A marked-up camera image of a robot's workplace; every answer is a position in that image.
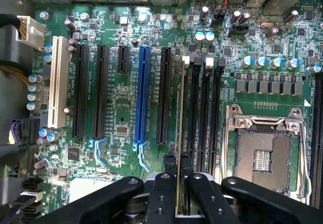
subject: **ram slot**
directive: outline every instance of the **ram slot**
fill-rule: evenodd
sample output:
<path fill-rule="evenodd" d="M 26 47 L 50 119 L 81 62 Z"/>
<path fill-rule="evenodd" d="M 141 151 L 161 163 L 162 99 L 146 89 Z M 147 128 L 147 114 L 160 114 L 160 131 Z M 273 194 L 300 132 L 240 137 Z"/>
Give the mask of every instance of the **ram slot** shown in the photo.
<path fill-rule="evenodd" d="M 89 47 L 77 46 L 76 74 L 74 82 L 73 137 L 83 138 L 87 101 L 87 81 L 89 72 Z"/>
<path fill-rule="evenodd" d="M 59 128 L 66 124 L 63 109 L 66 107 L 69 52 L 66 38 L 53 36 L 52 42 L 47 125 Z"/>
<path fill-rule="evenodd" d="M 315 75 L 315 98 L 313 109 L 313 132 L 311 146 L 312 183 L 311 206 L 323 210 L 323 73 Z"/>
<path fill-rule="evenodd" d="M 220 111 L 220 91 L 221 77 L 224 72 L 224 67 L 217 67 L 213 72 L 213 100 L 210 126 L 210 145 L 209 145 L 209 174 L 215 176 L 214 167 L 217 156 L 217 143 L 219 132 L 219 111 Z"/>
<path fill-rule="evenodd" d="M 137 83 L 135 144 L 144 144 L 146 135 L 148 88 L 149 88 L 150 48 L 141 46 Z"/>
<path fill-rule="evenodd" d="M 166 144 L 167 141 L 167 124 L 168 111 L 170 105 L 170 87 L 171 87 L 171 59 L 172 49 L 163 47 L 161 49 L 161 65 L 160 65 L 160 82 L 159 82 L 159 98 L 158 98 L 158 117 L 157 117 L 157 144 Z"/>
<path fill-rule="evenodd" d="M 109 48 L 99 45 L 97 48 L 96 80 L 95 80 L 95 102 L 94 117 L 92 125 L 92 139 L 104 138 L 105 115 L 107 100 L 107 81 L 109 71 Z"/>

